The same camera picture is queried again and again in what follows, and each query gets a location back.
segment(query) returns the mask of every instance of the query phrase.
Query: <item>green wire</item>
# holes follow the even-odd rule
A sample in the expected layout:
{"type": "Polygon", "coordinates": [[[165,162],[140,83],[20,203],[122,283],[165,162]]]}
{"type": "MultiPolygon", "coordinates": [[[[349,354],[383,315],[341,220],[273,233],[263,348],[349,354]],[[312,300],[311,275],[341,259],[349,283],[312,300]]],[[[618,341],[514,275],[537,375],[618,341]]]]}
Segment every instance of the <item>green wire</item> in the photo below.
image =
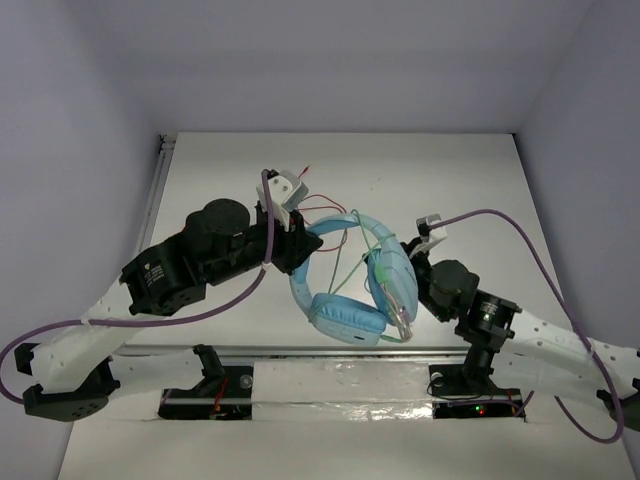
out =
{"type": "MultiPolygon", "coordinates": [[[[335,289],[333,292],[332,292],[332,291],[329,291],[329,292],[327,292],[327,293],[330,293],[330,294],[332,294],[332,295],[335,295],[336,293],[338,293],[338,291],[339,291],[342,287],[344,287],[344,286],[346,285],[346,283],[347,283],[349,280],[351,280],[351,277],[353,277],[353,274],[354,274],[354,273],[356,273],[356,270],[358,270],[358,268],[360,268],[360,265],[362,265],[362,263],[364,262],[364,259],[366,258],[366,256],[367,256],[367,255],[370,255],[370,254],[371,254],[371,252],[372,252],[373,250],[375,250],[377,247],[379,247],[379,246],[382,244],[382,242],[385,242],[386,240],[388,240],[388,239],[390,239],[390,238],[392,238],[392,237],[395,237],[395,236],[396,236],[396,234],[395,234],[395,233],[392,233],[392,234],[387,235],[386,237],[382,238],[381,240],[378,240],[378,242],[377,242],[375,245],[373,245],[373,246],[369,249],[369,251],[368,251],[368,252],[367,252],[367,253],[366,253],[366,254],[365,254],[365,255],[364,255],[360,260],[358,260],[358,263],[357,263],[357,264],[356,264],[356,266],[355,266],[355,267],[353,267],[353,269],[349,272],[349,274],[347,275],[347,278],[345,278],[345,279],[342,281],[342,283],[340,283],[340,285],[338,285],[338,286],[336,287],[336,289],[335,289]]],[[[338,265],[338,262],[336,262],[336,266],[335,266],[335,268],[334,268],[334,276],[335,276],[335,271],[338,269],[338,268],[337,268],[337,265],[338,265]]],[[[322,310],[322,308],[324,308],[324,306],[325,306],[325,305],[327,305],[327,303],[329,303],[329,302],[330,302],[330,300],[327,300],[324,304],[320,305],[320,307],[316,308],[316,309],[314,310],[314,312],[313,312],[313,313],[314,313],[314,314],[318,313],[318,312],[319,312],[320,310],[322,310]]]]}
{"type": "Polygon", "coordinates": [[[358,225],[360,225],[360,231],[362,232],[362,236],[364,237],[364,243],[367,244],[367,248],[369,249],[369,251],[373,250],[371,248],[371,245],[369,245],[369,239],[367,238],[367,232],[365,231],[364,227],[362,226],[362,222],[360,221],[360,212],[358,212],[356,209],[351,210],[351,214],[355,215],[358,218],[358,225]]]}
{"type": "Polygon", "coordinates": [[[395,236],[396,236],[396,234],[395,234],[395,233],[392,233],[392,234],[387,235],[386,237],[384,237],[384,238],[382,238],[382,239],[378,240],[378,241],[376,242],[376,244],[375,244],[373,247],[369,248],[369,251],[367,251],[367,253],[365,253],[365,254],[364,254],[364,256],[363,256],[360,260],[358,260],[358,263],[356,264],[356,266],[355,266],[355,267],[353,267],[353,270],[351,270],[351,271],[349,272],[349,274],[347,275],[347,278],[345,278],[345,279],[342,281],[342,283],[341,283],[340,285],[338,285],[338,286],[336,287],[336,289],[335,289],[333,292],[329,292],[329,293],[337,293],[337,292],[338,292],[338,290],[340,290],[342,287],[344,287],[344,286],[345,286],[345,284],[346,284],[346,283],[351,279],[351,277],[353,276],[353,274],[354,274],[354,273],[356,273],[356,270],[358,270],[358,268],[360,267],[360,265],[362,265],[362,263],[364,263],[364,259],[367,257],[367,255],[370,255],[370,254],[371,254],[371,252],[373,252],[373,251],[374,251],[377,247],[379,247],[383,242],[385,242],[385,241],[387,241],[387,240],[389,240],[390,238],[395,237],[395,236]]]}
{"type": "Polygon", "coordinates": [[[336,256],[336,263],[333,265],[333,273],[331,274],[331,283],[329,283],[328,292],[331,293],[331,289],[333,288],[333,282],[336,280],[336,274],[338,273],[338,264],[340,263],[340,255],[342,254],[342,246],[347,240],[347,229],[344,229],[344,233],[342,234],[342,239],[340,240],[340,246],[338,247],[338,255],[336,256]]]}
{"type": "MultiPolygon", "coordinates": [[[[340,283],[340,285],[338,285],[336,287],[336,289],[332,292],[331,289],[333,288],[333,283],[335,282],[336,275],[337,275],[337,272],[338,272],[338,265],[340,264],[340,255],[342,253],[342,246],[344,245],[344,240],[345,240],[344,237],[347,234],[347,229],[345,229],[344,233],[342,234],[342,240],[340,241],[340,247],[338,248],[338,255],[336,256],[336,262],[335,262],[335,264],[333,266],[333,273],[331,274],[331,283],[329,284],[328,293],[330,293],[332,295],[335,295],[336,293],[338,293],[338,291],[342,287],[344,287],[346,285],[346,283],[356,273],[358,268],[360,268],[360,265],[364,262],[364,259],[368,255],[371,255],[371,252],[373,252],[376,248],[378,248],[380,245],[382,245],[382,243],[385,242],[386,240],[388,240],[389,238],[392,238],[392,237],[396,236],[395,233],[392,233],[391,235],[387,235],[383,239],[381,239],[378,242],[376,242],[375,245],[371,246],[371,244],[369,243],[369,239],[367,237],[367,232],[365,231],[364,227],[362,226],[362,222],[360,221],[360,212],[358,212],[357,210],[354,209],[354,210],[351,210],[351,213],[354,214],[358,218],[358,225],[360,225],[360,231],[362,232],[362,236],[364,238],[364,243],[367,245],[367,253],[358,261],[356,266],[353,267],[353,269],[349,272],[349,274],[342,281],[342,283],[340,283]]],[[[376,271],[374,272],[374,275],[376,277],[376,280],[378,280],[380,283],[385,283],[386,282],[386,279],[382,279],[382,280],[380,279],[380,277],[384,277],[384,272],[376,269],[376,271]]],[[[317,308],[313,313],[316,314],[317,312],[322,310],[324,308],[324,306],[329,303],[329,301],[325,302],[323,305],[321,305],[319,308],[317,308]]],[[[387,341],[387,342],[391,342],[391,343],[404,343],[401,339],[395,338],[395,337],[391,337],[389,335],[380,335],[380,339],[384,340],[384,341],[387,341]]]]}
{"type": "Polygon", "coordinates": [[[389,335],[380,335],[380,340],[385,340],[391,343],[404,343],[402,340],[396,337],[390,337],[389,335]]]}

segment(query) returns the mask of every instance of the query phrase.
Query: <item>clear tape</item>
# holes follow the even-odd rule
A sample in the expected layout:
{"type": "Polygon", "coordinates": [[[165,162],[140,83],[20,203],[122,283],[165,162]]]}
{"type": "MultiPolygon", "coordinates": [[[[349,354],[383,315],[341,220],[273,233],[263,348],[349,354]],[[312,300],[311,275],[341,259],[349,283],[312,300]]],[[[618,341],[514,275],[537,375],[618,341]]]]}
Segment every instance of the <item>clear tape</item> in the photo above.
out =
{"type": "Polygon", "coordinates": [[[261,360],[254,364],[253,379],[253,404],[265,409],[293,405],[315,411],[324,406],[358,417],[366,406],[376,412],[413,408],[423,415],[431,402],[428,363],[413,359],[261,360]]]}
{"type": "Polygon", "coordinates": [[[289,422],[377,422],[433,420],[429,401],[384,403],[254,403],[253,420],[289,422]]]}
{"type": "Polygon", "coordinates": [[[393,324],[398,329],[400,339],[403,343],[408,342],[413,338],[413,332],[411,331],[411,319],[404,306],[398,305],[398,302],[393,298],[393,295],[384,286],[384,283],[380,284],[380,288],[384,292],[387,300],[389,301],[391,319],[393,324]]]}

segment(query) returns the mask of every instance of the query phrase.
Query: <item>red cable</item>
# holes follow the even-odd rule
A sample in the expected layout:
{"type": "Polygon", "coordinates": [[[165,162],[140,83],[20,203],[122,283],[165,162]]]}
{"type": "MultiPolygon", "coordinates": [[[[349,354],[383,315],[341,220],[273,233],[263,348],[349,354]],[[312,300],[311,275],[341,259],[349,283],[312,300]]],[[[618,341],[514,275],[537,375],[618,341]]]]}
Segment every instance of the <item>red cable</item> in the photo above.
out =
{"type": "Polygon", "coordinates": [[[304,175],[309,171],[309,167],[311,167],[311,165],[307,165],[306,167],[304,167],[304,170],[300,172],[300,175],[298,175],[298,178],[302,178],[302,175],[304,175]]]}
{"type": "Polygon", "coordinates": [[[313,195],[309,195],[308,197],[305,197],[302,199],[302,202],[304,202],[305,200],[309,200],[310,198],[315,198],[315,197],[320,197],[320,198],[324,198],[325,200],[327,200],[328,202],[333,203],[335,206],[339,207],[342,210],[342,213],[347,213],[347,209],[344,208],[342,205],[340,205],[338,202],[336,202],[335,200],[327,197],[326,195],[322,195],[321,193],[314,193],[313,195]]]}
{"type": "MultiPolygon", "coordinates": [[[[304,174],[306,174],[309,171],[309,168],[311,167],[311,165],[307,165],[305,167],[304,170],[302,170],[302,172],[300,172],[300,175],[298,175],[298,178],[302,178],[302,176],[304,174]]],[[[302,202],[304,202],[305,200],[309,200],[310,198],[324,198],[325,200],[327,200],[328,202],[333,203],[333,205],[325,205],[322,207],[307,207],[307,208],[298,208],[298,211],[300,212],[306,212],[309,210],[323,210],[323,209],[333,209],[333,210],[337,210],[340,213],[347,213],[347,209],[344,208],[342,205],[340,205],[338,202],[336,202],[335,200],[327,197],[326,195],[322,195],[321,193],[315,193],[313,195],[309,195],[308,197],[305,197],[302,199],[302,202]]],[[[304,223],[307,225],[311,225],[310,222],[307,221],[307,219],[304,219],[304,223]]],[[[340,245],[338,245],[337,247],[333,247],[333,248],[324,248],[324,249],[320,249],[320,250],[316,250],[317,252],[321,252],[321,253],[327,253],[327,252],[335,252],[336,250],[340,249],[345,243],[347,243],[347,238],[348,238],[348,233],[345,233],[345,235],[343,236],[343,241],[340,243],[340,245]]]]}
{"type": "MultiPolygon", "coordinates": [[[[511,394],[511,390],[505,388],[504,391],[507,392],[507,396],[509,397],[509,401],[513,402],[513,395],[511,394]]],[[[515,414],[516,414],[516,407],[514,405],[511,405],[511,413],[512,413],[513,416],[515,416],[515,414]]]]}
{"type": "Polygon", "coordinates": [[[217,414],[220,411],[220,399],[224,395],[224,391],[227,388],[227,383],[228,382],[229,382],[229,379],[227,377],[224,377],[224,380],[222,381],[222,386],[220,387],[220,391],[215,396],[215,400],[213,402],[213,414],[214,415],[217,414]]]}

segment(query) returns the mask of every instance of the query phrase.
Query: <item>light blue headphones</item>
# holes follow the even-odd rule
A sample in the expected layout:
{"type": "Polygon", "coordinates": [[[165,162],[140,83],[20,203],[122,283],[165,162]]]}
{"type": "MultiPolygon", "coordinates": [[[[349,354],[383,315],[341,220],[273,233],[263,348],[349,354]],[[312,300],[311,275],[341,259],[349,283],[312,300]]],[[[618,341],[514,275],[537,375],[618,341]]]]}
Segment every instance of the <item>light blue headphones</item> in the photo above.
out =
{"type": "Polygon", "coordinates": [[[289,284],[296,303],[318,331],[345,343],[376,345],[387,325],[397,324],[398,316],[408,324],[418,313],[416,275],[400,243],[387,227],[362,214],[326,217],[307,231],[320,236],[360,225],[378,239],[380,246],[366,260],[367,279],[377,308],[342,295],[312,296],[307,284],[310,259],[293,272],[289,284]]]}

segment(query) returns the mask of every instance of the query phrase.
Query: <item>white wall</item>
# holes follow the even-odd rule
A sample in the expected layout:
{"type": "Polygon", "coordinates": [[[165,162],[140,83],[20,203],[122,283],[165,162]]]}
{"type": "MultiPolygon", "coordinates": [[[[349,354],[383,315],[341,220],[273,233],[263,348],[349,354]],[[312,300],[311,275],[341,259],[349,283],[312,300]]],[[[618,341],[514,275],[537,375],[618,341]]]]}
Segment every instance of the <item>white wall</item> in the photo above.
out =
{"type": "MultiPolygon", "coordinates": [[[[110,62],[56,1],[0,15],[3,343],[77,317],[133,251],[157,137],[110,62]]],[[[3,368],[14,392],[28,379],[3,368]]],[[[69,426],[0,402],[0,476],[57,476],[69,426]]]]}
{"type": "Polygon", "coordinates": [[[65,0],[159,131],[515,132],[592,0],[65,0]]]}
{"type": "MultiPolygon", "coordinates": [[[[591,335],[635,348],[639,25],[637,0],[597,0],[516,136],[572,309],[591,335]]],[[[628,433],[627,441],[640,473],[640,433],[628,433]]]]}

